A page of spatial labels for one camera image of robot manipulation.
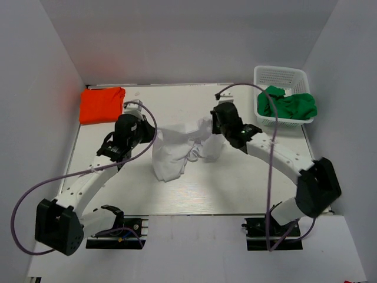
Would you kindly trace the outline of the white t shirt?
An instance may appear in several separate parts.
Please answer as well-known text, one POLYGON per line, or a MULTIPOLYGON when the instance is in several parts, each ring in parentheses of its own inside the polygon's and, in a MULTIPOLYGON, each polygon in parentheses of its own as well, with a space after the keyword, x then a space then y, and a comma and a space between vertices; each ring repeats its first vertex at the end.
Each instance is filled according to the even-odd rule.
POLYGON ((207 116, 183 124, 159 127, 153 143, 152 165, 160 182, 170 182, 184 174, 188 162, 216 161, 225 138, 212 133, 212 118, 207 116))

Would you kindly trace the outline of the green t shirt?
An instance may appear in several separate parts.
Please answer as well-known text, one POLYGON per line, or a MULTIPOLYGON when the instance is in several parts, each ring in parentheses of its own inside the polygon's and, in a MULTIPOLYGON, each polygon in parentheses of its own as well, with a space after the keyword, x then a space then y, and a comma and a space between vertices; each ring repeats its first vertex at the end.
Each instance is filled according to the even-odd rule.
POLYGON ((257 112, 261 116, 275 117, 273 106, 280 119, 308 120, 318 114, 315 99, 309 93, 287 96, 284 89, 272 85, 266 91, 273 104, 264 93, 260 93, 257 96, 257 112))

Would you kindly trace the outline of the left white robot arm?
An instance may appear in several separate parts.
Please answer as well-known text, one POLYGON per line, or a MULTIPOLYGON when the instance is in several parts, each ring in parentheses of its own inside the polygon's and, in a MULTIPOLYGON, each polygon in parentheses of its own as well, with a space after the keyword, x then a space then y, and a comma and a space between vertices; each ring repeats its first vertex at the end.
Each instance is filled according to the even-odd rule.
POLYGON ((85 208, 126 163, 135 159, 133 149, 139 144, 151 145, 155 136, 155 128, 145 115, 120 115, 88 171, 79 173, 77 180, 53 200, 38 204, 35 239, 70 256, 87 237, 119 235, 125 228, 121 209, 101 205, 85 213, 85 208))

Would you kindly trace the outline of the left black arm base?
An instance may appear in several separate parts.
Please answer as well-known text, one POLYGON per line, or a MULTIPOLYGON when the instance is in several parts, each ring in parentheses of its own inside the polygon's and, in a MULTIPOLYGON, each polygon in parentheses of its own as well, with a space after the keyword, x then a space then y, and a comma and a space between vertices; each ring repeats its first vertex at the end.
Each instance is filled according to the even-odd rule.
POLYGON ((86 249, 141 250, 148 235, 148 216, 125 216, 115 224, 114 232, 89 237, 86 249))

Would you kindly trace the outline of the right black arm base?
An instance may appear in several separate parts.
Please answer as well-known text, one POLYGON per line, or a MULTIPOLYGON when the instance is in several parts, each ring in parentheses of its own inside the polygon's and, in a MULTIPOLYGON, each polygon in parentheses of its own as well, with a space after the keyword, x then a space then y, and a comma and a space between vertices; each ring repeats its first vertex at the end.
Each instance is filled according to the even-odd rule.
MULTIPOLYGON (((301 231, 299 225, 292 223, 280 226, 273 218, 270 218, 269 241, 272 248, 278 240, 287 232, 290 233, 275 248, 275 251, 299 251, 303 249, 301 231)), ((267 251, 266 242, 266 220, 265 217, 245 218, 241 225, 242 230, 246 233, 246 244, 248 251, 267 251)))

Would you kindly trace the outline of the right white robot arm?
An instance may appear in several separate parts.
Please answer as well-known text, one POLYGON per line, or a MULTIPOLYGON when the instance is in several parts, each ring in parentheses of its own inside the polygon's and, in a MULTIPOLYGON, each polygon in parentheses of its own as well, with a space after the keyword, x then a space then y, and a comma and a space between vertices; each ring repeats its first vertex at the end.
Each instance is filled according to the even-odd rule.
POLYGON ((296 195, 278 204, 267 218, 271 234, 280 235, 288 223, 301 217, 317 218, 341 196, 335 169, 327 158, 312 160, 274 143, 262 129, 244 124, 231 102, 215 106, 211 115, 214 134, 222 134, 235 149, 271 163, 296 185, 296 195))

